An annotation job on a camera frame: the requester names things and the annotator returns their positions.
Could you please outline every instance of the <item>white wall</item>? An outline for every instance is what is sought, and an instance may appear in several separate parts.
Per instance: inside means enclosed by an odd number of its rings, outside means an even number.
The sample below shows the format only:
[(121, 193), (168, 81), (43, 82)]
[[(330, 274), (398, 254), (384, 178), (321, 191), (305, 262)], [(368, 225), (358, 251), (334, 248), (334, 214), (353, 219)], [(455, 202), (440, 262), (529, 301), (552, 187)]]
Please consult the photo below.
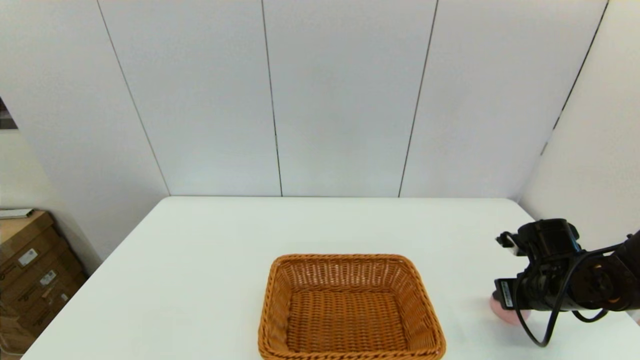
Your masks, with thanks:
[(611, 1), (521, 205), (587, 249), (640, 229), (640, 2)]
[(87, 271), (102, 263), (18, 130), (0, 131), (0, 208), (50, 211)]
[(260, 0), (100, 6), (169, 192), (280, 196)]
[(95, 1), (0, 1), (0, 96), (100, 258), (168, 195)]
[(441, 0), (401, 195), (517, 199), (605, 4)]

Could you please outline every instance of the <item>black cable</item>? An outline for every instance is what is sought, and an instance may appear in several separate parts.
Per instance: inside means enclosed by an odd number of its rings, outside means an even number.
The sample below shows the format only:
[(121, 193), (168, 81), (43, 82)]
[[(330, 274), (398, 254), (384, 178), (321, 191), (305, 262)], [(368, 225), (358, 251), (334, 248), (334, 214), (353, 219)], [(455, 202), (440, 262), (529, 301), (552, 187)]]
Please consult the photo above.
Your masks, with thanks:
[(600, 310), (600, 312), (592, 317), (592, 318), (585, 318), (582, 314), (580, 314), (580, 311), (577, 310), (573, 310), (571, 313), (578, 318), (578, 320), (582, 321), (582, 322), (596, 322), (600, 319), (602, 319), (607, 313), (609, 312), (609, 310), (606, 309), (602, 309)]
[(522, 318), (522, 313), (520, 312), (520, 307), (518, 306), (518, 287), (520, 286), (520, 283), (522, 282), (522, 279), (527, 275), (528, 270), (530, 268), (527, 267), (525, 269), (525, 271), (522, 273), (522, 275), (518, 276), (516, 278), (515, 284), (513, 286), (513, 293), (514, 293), (514, 296), (513, 296), (513, 308), (516, 311), (516, 315), (518, 315), (518, 319), (520, 321), (520, 324), (522, 324), (522, 327), (524, 328), (524, 331), (527, 333), (527, 335), (529, 335), (531, 341), (533, 341), (539, 347), (546, 347), (549, 344), (549, 340), (551, 340), (551, 335), (553, 334), (554, 327), (556, 326), (556, 320), (557, 320), (558, 314), (560, 313), (560, 308), (562, 307), (564, 296), (566, 295), (566, 293), (567, 293), (567, 291), (569, 289), (569, 281), (571, 280), (571, 276), (575, 272), (575, 269), (577, 269), (577, 267), (585, 259), (587, 259), (587, 258), (589, 258), (591, 256), (594, 256), (594, 255), (601, 255), (601, 254), (605, 254), (606, 252), (615, 251), (619, 246), (620, 245), (614, 245), (614, 246), (606, 247), (606, 248), (600, 249), (600, 250), (583, 252), (577, 259), (574, 260), (573, 264), (569, 268), (569, 271), (566, 273), (566, 275), (564, 277), (562, 286), (560, 287), (560, 292), (558, 292), (558, 295), (556, 297), (556, 303), (554, 304), (554, 306), (553, 306), (553, 308), (551, 310), (551, 316), (549, 317), (549, 321), (547, 323), (547, 330), (545, 331), (545, 337), (542, 339), (542, 341), (538, 341), (538, 339), (536, 339), (536, 337), (533, 335), (531, 330), (529, 330), (529, 327), (527, 326), (527, 323), (525, 322), (524, 318)]

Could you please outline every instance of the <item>basket rim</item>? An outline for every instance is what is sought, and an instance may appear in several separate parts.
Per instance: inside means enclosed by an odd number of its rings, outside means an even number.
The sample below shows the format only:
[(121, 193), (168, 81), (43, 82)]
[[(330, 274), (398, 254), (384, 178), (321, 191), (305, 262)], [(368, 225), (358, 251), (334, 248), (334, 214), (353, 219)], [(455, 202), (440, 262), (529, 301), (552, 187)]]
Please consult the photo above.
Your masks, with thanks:
[[(409, 270), (411, 271), (415, 281), (416, 286), (419, 289), (420, 295), (422, 297), (422, 302), (425, 305), (426, 311), (428, 312), (428, 316), (431, 317), (435, 322), (435, 331), (439, 334), (439, 336), (435, 336), (435, 345), (430, 348), (422, 348), (417, 350), (396, 350), (396, 351), (366, 351), (366, 352), (293, 352), (293, 351), (277, 351), (271, 347), (269, 343), (267, 332), (267, 313), (271, 307), (271, 290), (275, 284), (275, 274), (282, 263), (292, 260), (313, 260), (313, 259), (351, 259), (351, 260), (359, 260), (359, 259), (392, 259), (398, 260), (406, 263)], [(442, 326), (440, 325), (440, 321), (433, 309), (433, 305), (429, 299), (427, 291), (424, 287), (424, 283), (422, 282), (422, 277), (418, 272), (415, 265), (409, 260), (407, 257), (399, 255), (399, 254), (286, 254), (278, 256), (273, 263), (271, 264), (271, 268), (269, 270), (269, 277), (267, 281), (267, 287), (264, 297), (264, 303), (262, 307), (262, 313), (260, 315), (260, 326), (258, 329), (258, 350), (262, 356), (275, 356), (282, 359), (299, 359), (300, 357), (323, 357), (326, 359), (344, 359), (346, 357), (393, 357), (393, 356), (428, 356), (435, 355), (436, 358), (441, 358), (444, 356), (446, 352), (447, 343), (444, 338), (444, 334), (442, 332)]]

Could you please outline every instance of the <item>label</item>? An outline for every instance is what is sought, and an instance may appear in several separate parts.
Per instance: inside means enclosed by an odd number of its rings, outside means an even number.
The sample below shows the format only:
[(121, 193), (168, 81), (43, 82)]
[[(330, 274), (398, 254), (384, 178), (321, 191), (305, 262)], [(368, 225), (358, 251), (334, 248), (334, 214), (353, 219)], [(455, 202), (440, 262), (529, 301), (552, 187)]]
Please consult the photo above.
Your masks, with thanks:
[(25, 252), (20, 259), (18, 259), (18, 262), (20, 263), (20, 266), (25, 267), (37, 257), (38, 253), (32, 248)]
[(506, 281), (500, 282), (500, 287), (502, 288), (502, 294), (504, 295), (504, 304), (507, 307), (513, 307), (513, 302), (511, 301), (511, 292), (509, 291), (509, 284)]
[(56, 274), (56, 272), (55, 272), (55, 271), (50, 270), (49, 272), (47, 272), (47, 273), (42, 277), (42, 279), (40, 279), (40, 285), (42, 285), (42, 286), (47, 286), (47, 285), (49, 285), (49, 283), (50, 283), (51, 281), (53, 281), (53, 279), (55, 279), (57, 275), (58, 275), (58, 274)]

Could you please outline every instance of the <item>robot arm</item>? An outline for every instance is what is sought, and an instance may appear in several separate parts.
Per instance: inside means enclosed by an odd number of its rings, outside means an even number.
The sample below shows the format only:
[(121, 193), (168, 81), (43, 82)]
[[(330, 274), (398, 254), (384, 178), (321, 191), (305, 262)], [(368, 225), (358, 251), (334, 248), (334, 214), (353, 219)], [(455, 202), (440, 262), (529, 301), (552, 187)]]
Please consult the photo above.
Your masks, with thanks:
[[(515, 310), (524, 329), (539, 346), (546, 346), (560, 311), (573, 311), (594, 322), (607, 311), (640, 309), (640, 231), (619, 245), (585, 251), (578, 232), (565, 219), (523, 225), (518, 234), (502, 233), (496, 240), (529, 266), (515, 279), (496, 279), (493, 297), (503, 309)], [(551, 310), (547, 334), (538, 341), (526, 326), (521, 310)], [(593, 319), (578, 310), (603, 309)]]

